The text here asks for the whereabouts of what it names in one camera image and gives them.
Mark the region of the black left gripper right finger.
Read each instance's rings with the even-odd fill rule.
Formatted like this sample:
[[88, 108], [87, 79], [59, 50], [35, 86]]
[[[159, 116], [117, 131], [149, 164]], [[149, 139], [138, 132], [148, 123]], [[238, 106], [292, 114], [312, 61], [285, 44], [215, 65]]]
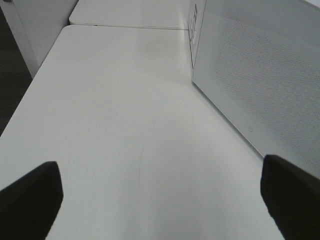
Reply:
[[284, 158], [263, 159], [260, 194], [286, 240], [320, 238], [320, 180]]

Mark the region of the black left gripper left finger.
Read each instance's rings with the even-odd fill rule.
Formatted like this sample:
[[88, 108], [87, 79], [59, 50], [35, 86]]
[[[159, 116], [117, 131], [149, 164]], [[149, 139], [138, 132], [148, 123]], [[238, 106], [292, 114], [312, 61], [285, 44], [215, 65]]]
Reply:
[[44, 240], [64, 198], [59, 166], [47, 161], [0, 191], [0, 238]]

